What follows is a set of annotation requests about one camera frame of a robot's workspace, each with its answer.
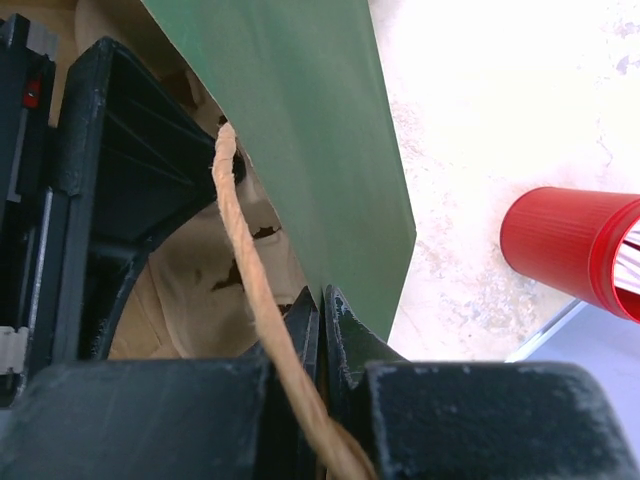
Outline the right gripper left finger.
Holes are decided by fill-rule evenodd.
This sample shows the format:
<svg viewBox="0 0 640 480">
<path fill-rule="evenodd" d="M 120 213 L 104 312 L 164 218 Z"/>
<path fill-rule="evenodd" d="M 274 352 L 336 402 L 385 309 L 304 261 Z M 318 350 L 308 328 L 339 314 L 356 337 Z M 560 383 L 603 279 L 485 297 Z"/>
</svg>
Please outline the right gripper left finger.
<svg viewBox="0 0 640 480">
<path fill-rule="evenodd" d="M 260 345 L 54 365 L 1 430 L 5 479 L 312 479 L 316 466 Z"/>
</svg>

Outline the cardboard cup carrier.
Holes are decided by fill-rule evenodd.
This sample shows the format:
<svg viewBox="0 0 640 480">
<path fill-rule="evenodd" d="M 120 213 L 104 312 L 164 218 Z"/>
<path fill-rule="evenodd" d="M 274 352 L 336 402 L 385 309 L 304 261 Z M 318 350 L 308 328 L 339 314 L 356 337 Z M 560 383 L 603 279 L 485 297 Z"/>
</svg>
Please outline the cardboard cup carrier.
<svg viewBox="0 0 640 480">
<path fill-rule="evenodd" d="M 287 311 L 307 281 L 251 164 L 237 196 L 276 303 Z M 234 254 L 219 209 L 210 205 L 150 255 L 124 306 L 108 357 L 233 357 L 255 341 Z"/>
</svg>

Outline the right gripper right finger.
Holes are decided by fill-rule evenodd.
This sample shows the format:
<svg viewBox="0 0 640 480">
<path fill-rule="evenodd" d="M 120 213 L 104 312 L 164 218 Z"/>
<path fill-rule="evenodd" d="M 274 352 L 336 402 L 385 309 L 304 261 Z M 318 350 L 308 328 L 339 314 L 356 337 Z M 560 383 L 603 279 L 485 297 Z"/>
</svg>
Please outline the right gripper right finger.
<svg viewBox="0 0 640 480">
<path fill-rule="evenodd" d="M 410 362 L 324 294 L 331 414 L 382 479 L 635 479 L 604 391 L 557 362 Z"/>
</svg>

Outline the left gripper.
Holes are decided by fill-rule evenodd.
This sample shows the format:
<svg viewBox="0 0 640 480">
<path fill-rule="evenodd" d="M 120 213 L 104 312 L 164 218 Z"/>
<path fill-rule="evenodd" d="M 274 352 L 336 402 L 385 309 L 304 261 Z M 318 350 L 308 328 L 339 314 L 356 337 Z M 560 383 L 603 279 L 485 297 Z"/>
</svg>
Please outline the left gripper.
<svg viewBox="0 0 640 480">
<path fill-rule="evenodd" d="M 57 128 L 54 180 L 68 197 L 59 297 L 65 203 L 47 177 L 56 47 L 20 14 L 1 22 L 4 410 L 52 356 L 108 355 L 149 255 L 216 197 L 212 137 L 129 49 L 98 40 L 68 71 Z"/>
</svg>

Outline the green paper bag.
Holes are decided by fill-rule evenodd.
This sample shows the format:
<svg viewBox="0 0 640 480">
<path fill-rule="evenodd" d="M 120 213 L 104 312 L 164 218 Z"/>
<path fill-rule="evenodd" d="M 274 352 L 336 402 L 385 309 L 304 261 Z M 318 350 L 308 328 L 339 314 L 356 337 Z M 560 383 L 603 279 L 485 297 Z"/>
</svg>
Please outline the green paper bag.
<svg viewBox="0 0 640 480">
<path fill-rule="evenodd" d="M 415 242 L 368 5 L 146 9 L 231 121 L 289 235 L 308 283 L 289 320 L 325 351 L 328 376 L 326 289 L 338 288 L 383 341 Z"/>
</svg>

